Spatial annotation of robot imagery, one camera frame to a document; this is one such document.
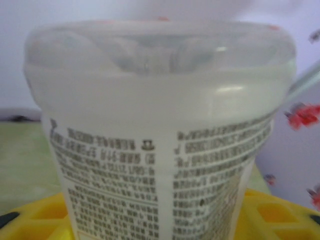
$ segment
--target translucent lid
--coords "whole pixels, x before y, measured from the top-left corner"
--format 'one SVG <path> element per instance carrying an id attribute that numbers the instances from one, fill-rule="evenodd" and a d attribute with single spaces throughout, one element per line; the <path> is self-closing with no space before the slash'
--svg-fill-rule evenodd
<path id="1" fill-rule="evenodd" d="M 138 75 L 263 68 L 295 58 L 284 30 L 240 22 L 66 23 L 35 30 L 25 49 L 29 65 Z"/>

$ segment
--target printed label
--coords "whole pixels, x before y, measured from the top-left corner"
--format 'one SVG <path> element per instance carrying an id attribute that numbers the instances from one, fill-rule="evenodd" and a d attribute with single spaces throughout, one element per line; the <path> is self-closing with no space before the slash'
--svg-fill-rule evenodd
<path id="1" fill-rule="evenodd" d="M 97 135 L 52 119 L 49 141 L 76 238 L 225 240 L 271 116 L 166 138 Z"/>

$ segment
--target green tabletop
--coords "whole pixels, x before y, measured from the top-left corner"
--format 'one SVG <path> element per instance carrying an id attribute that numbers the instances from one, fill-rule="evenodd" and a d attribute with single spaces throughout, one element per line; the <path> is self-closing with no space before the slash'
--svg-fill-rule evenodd
<path id="1" fill-rule="evenodd" d="M 39 123 L 0 123 L 0 214 L 61 191 Z M 256 167 L 249 188 L 269 190 Z"/>

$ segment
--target plastic container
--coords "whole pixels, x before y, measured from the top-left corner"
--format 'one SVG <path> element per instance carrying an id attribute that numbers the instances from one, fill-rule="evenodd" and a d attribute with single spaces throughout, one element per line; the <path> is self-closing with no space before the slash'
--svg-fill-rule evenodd
<path id="1" fill-rule="evenodd" d="M 90 21 L 33 32 L 24 71 L 77 240 L 224 240 L 295 47 L 270 25 Z"/>

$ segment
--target yellow tray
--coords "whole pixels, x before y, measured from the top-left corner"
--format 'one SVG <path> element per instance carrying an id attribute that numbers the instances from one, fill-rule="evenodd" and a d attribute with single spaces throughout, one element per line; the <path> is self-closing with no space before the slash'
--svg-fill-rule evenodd
<path id="1" fill-rule="evenodd" d="M 0 240 L 73 239 L 62 194 L 0 217 Z M 234 240 L 320 240 L 320 214 L 247 189 Z"/>

